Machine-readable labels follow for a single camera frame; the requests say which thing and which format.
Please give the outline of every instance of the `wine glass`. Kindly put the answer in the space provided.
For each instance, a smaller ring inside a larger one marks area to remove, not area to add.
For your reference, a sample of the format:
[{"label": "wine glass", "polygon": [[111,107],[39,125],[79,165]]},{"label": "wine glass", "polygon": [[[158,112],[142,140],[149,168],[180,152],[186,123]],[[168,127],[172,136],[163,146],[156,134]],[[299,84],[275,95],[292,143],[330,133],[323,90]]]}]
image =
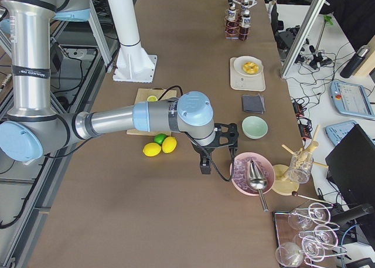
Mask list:
[{"label": "wine glass", "polygon": [[313,202],[307,208],[295,208],[288,216],[290,227],[305,231],[317,225],[325,225],[330,221],[329,208],[320,202]]},{"label": "wine glass", "polygon": [[285,267],[299,267],[305,258],[301,248],[294,242],[280,244],[275,256],[277,262]]},{"label": "wine glass", "polygon": [[331,250],[336,248],[339,244],[339,238],[335,231],[326,225],[318,225],[315,227],[313,234],[320,241],[324,249]]},{"label": "wine glass", "polygon": [[288,216],[288,223],[290,227],[295,230],[306,231],[313,225],[313,221],[309,218],[308,209],[295,208]]},{"label": "wine glass", "polygon": [[275,252],[276,260],[285,267],[299,267],[306,258],[320,262],[325,257],[325,250],[319,246],[314,236],[306,236],[300,244],[295,242],[282,243]]}]

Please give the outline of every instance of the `green clamp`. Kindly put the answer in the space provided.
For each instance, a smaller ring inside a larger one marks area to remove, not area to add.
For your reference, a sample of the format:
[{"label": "green clamp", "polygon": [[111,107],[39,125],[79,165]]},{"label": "green clamp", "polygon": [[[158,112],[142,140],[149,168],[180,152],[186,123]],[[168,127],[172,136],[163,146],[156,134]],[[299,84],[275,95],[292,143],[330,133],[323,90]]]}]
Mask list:
[{"label": "green clamp", "polygon": [[332,20],[331,16],[324,15],[324,21],[332,26],[333,22],[331,20]]}]

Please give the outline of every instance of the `laptop screen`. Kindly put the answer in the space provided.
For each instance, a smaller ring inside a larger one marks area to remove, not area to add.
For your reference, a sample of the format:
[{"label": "laptop screen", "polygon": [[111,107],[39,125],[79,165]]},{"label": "laptop screen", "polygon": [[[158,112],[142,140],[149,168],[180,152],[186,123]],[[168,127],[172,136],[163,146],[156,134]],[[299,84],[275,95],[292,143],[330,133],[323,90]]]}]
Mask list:
[{"label": "laptop screen", "polygon": [[[329,175],[349,208],[369,203],[375,208],[375,144],[356,124],[326,157]],[[375,249],[375,213],[357,221]]]}]

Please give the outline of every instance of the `bottle label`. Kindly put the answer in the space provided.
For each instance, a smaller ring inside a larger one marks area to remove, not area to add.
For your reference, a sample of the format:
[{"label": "bottle label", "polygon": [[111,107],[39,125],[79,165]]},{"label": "bottle label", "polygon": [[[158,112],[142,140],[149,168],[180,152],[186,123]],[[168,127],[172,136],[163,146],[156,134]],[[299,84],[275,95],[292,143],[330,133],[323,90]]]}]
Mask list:
[{"label": "bottle label", "polygon": [[250,9],[250,5],[249,4],[241,4],[241,15],[244,15],[245,11],[249,10],[249,9]]},{"label": "bottle label", "polygon": [[241,22],[241,27],[242,28],[249,28],[250,27],[250,18],[242,18]]},{"label": "bottle label", "polygon": [[236,20],[236,10],[228,10],[228,21]]}]

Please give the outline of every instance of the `glass bottle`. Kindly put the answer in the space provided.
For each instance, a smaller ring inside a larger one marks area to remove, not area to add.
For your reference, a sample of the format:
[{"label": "glass bottle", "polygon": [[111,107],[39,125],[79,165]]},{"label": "glass bottle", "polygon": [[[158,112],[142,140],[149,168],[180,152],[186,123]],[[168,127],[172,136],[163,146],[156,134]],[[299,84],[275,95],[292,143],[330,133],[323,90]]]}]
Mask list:
[{"label": "glass bottle", "polygon": [[226,32],[229,35],[235,35],[238,28],[238,22],[236,21],[236,12],[237,10],[235,4],[231,3],[228,9],[226,21]]},{"label": "glass bottle", "polygon": [[245,11],[249,10],[250,4],[248,3],[248,0],[242,0],[241,2],[241,11],[237,17],[237,22],[241,23],[242,21],[242,16],[245,15]]},{"label": "glass bottle", "polygon": [[238,39],[240,40],[247,39],[249,27],[250,27],[250,11],[246,10],[244,15],[242,16]]}]

